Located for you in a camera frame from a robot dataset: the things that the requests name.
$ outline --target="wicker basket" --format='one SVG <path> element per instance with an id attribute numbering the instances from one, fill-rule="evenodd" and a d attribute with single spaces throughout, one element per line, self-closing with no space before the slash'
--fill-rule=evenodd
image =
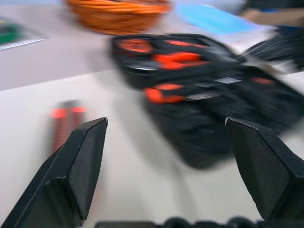
<path id="1" fill-rule="evenodd" d="M 170 9 L 168 0 L 66 0 L 79 22 L 87 28 L 111 35 L 145 31 Z"/>

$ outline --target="green object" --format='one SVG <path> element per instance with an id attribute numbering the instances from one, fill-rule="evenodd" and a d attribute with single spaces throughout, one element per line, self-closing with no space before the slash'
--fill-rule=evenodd
<path id="1" fill-rule="evenodd" d="M 19 39 L 19 30 L 20 28 L 17 24 L 10 23 L 6 19 L 0 18 L 0 45 Z"/>

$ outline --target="table surface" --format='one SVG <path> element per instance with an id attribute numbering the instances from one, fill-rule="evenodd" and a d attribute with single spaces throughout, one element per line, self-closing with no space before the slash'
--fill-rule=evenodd
<path id="1" fill-rule="evenodd" d="M 2 6 L 0 14 L 49 37 L 0 52 L 0 224 L 49 156 L 50 111 L 75 99 L 87 108 L 87 120 L 109 119 L 85 228 L 99 220 L 161 223 L 172 216 L 191 222 L 226 222 L 240 215 L 260 219 L 233 159 L 204 171 L 180 161 L 147 116 L 142 94 L 123 81 L 108 57 L 110 36 L 78 26 L 60 5 Z M 160 23 L 150 32 L 166 31 L 168 26 Z M 282 80 L 304 91 L 299 75 Z M 302 126 L 283 139 L 303 158 Z"/>

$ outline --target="orange basket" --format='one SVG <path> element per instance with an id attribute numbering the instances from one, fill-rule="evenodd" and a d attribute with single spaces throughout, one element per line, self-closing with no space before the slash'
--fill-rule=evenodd
<path id="1" fill-rule="evenodd" d="M 153 26 L 170 9 L 168 0 L 66 0 L 79 22 L 95 32 L 130 35 Z"/>

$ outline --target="tool case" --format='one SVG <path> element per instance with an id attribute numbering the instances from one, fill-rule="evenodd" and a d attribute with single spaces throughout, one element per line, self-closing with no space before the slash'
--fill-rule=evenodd
<path id="1" fill-rule="evenodd" d="M 159 103 L 149 97 L 149 88 L 145 90 L 145 106 L 184 162 L 197 169 L 232 156 L 224 126 L 226 117 L 256 122 L 280 134 L 304 115 L 301 94 L 254 66 L 242 66 L 238 71 L 200 81 L 177 80 L 171 84 L 201 87 L 201 92 L 179 102 Z M 218 95 L 212 96 L 210 88 Z"/>
<path id="2" fill-rule="evenodd" d="M 189 61 L 187 53 L 198 59 Z M 112 57 L 126 81 L 137 89 L 210 76 L 239 68 L 246 61 L 222 43 L 199 34 L 117 36 L 112 38 Z"/>

